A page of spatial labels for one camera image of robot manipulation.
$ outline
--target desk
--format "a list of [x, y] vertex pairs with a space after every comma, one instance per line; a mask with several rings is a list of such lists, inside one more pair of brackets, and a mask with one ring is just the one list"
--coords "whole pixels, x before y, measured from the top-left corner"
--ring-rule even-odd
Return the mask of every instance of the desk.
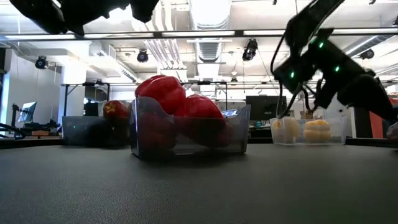
[[128, 149], [5, 149], [0, 223], [397, 223], [393, 152], [251, 144], [159, 164]]

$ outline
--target plastic container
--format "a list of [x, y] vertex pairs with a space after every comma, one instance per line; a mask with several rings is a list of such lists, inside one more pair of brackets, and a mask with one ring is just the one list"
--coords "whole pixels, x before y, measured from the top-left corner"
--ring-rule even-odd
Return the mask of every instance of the plastic container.
[[139, 97], [133, 103], [131, 151], [139, 158], [246, 152], [250, 105], [224, 120], [169, 116], [149, 97]]
[[99, 116], [64, 116], [63, 143], [67, 146], [123, 147], [129, 144], [129, 120], [108, 121]]
[[273, 118], [272, 140], [281, 145], [334, 145], [344, 144], [344, 118], [305, 120], [285, 117]]

